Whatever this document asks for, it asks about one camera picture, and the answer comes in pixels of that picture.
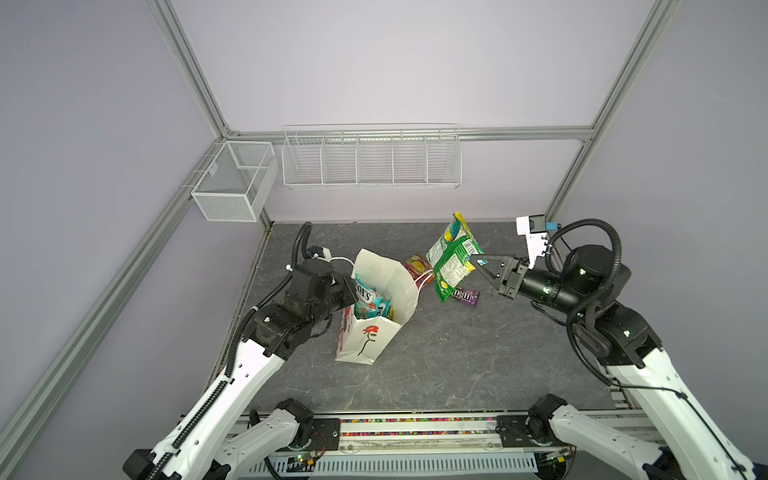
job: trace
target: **white wire rack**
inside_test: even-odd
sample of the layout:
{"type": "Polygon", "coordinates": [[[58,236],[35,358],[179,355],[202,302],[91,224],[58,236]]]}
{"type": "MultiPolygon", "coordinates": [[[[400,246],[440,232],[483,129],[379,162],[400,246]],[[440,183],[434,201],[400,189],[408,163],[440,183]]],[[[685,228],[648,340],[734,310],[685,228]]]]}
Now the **white wire rack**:
{"type": "Polygon", "coordinates": [[[226,141],[192,197],[208,220],[257,222],[278,170],[270,142],[226,141]]]}
{"type": "Polygon", "coordinates": [[[304,125],[285,131],[283,181],[290,188],[462,183],[458,125],[304,125]]]}

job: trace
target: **gray marble tabletop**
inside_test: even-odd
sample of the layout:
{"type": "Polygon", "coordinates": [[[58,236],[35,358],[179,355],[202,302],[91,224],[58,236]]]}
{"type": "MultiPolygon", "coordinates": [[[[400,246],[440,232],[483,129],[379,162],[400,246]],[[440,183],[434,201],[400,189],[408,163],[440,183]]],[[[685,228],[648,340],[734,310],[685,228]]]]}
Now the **gray marble tabletop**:
{"type": "MultiPolygon", "coordinates": [[[[366,248],[405,261],[414,253],[425,254],[448,221],[316,224],[308,245],[353,260],[366,248]]],[[[514,223],[468,223],[486,253],[526,255],[525,238],[517,235],[514,223]]],[[[274,226],[247,305],[283,278],[298,229],[297,224],[274,226]]],[[[335,264],[351,271],[349,264],[335,264]]],[[[315,412],[528,409],[550,392],[580,409],[614,408],[606,387],[571,351],[563,327],[522,297],[499,296],[479,273],[470,274],[462,286],[480,291],[476,307],[440,303],[430,283],[413,317],[373,365],[335,360],[337,313],[329,332],[299,347],[258,392],[252,407],[267,412],[293,397],[315,412]]]]}

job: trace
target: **wire basket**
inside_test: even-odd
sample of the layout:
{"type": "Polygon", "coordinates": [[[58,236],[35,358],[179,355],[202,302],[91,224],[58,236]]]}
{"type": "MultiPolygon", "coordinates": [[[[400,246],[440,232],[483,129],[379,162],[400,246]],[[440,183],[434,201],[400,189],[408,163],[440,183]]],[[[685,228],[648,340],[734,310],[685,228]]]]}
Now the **wire basket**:
{"type": "Polygon", "coordinates": [[[192,197],[208,220],[256,222],[278,169],[270,142],[225,141],[192,197]]]}
{"type": "Polygon", "coordinates": [[[285,127],[286,186],[403,188],[458,187],[462,183],[458,125],[338,127],[285,127]]]}

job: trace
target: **white paper bag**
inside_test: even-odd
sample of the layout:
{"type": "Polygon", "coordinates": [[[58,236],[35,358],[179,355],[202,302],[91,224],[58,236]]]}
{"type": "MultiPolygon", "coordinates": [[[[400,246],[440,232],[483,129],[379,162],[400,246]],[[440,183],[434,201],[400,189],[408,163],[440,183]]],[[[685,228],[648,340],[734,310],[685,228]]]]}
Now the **white paper bag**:
{"type": "Polygon", "coordinates": [[[354,306],[346,307],[339,331],[336,360],[371,365],[410,320],[419,300],[419,289],[400,262],[380,257],[368,250],[360,250],[357,254],[352,271],[353,279],[355,275],[359,275],[364,284],[375,288],[385,299],[390,299],[392,318],[377,316],[358,319],[355,317],[354,306]]]}

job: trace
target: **green snack bag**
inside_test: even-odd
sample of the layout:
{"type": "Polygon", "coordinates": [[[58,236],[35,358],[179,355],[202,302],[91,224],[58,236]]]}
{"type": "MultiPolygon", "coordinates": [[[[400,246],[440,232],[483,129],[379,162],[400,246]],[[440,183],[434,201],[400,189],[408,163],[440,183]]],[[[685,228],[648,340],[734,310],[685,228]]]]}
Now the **green snack bag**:
{"type": "Polygon", "coordinates": [[[464,217],[456,212],[442,237],[427,253],[427,261],[434,265],[435,290],[441,302],[445,302],[462,280],[475,269],[469,261],[469,256],[476,253],[483,253],[482,248],[469,231],[464,217]]]}

